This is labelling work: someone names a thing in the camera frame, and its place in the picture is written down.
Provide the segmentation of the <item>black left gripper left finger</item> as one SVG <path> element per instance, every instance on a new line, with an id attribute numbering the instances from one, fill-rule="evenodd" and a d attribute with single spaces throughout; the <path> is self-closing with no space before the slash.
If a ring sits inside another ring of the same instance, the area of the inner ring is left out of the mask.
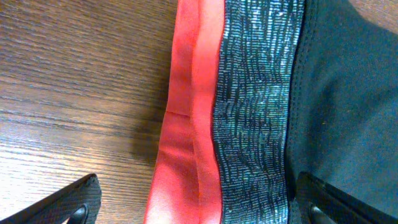
<path id="1" fill-rule="evenodd" d="M 1 224 L 95 224 L 101 207 L 96 174 L 88 174 L 35 204 L 1 220 Z"/>

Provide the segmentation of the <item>black leggings with red waistband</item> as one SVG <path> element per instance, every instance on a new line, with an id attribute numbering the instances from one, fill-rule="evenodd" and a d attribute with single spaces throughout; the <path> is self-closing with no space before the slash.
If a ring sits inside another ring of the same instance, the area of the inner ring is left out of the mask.
<path id="1" fill-rule="evenodd" d="M 397 34 L 349 1 L 179 0 L 145 223 L 302 223 L 308 172 L 397 219 Z"/>

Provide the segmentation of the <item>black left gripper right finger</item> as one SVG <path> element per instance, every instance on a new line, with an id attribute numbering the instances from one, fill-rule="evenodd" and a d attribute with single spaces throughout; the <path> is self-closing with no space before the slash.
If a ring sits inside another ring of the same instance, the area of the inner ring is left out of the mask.
<path id="1" fill-rule="evenodd" d="M 296 199 L 304 224 L 397 224 L 397 219 L 308 172 L 299 173 Z"/>

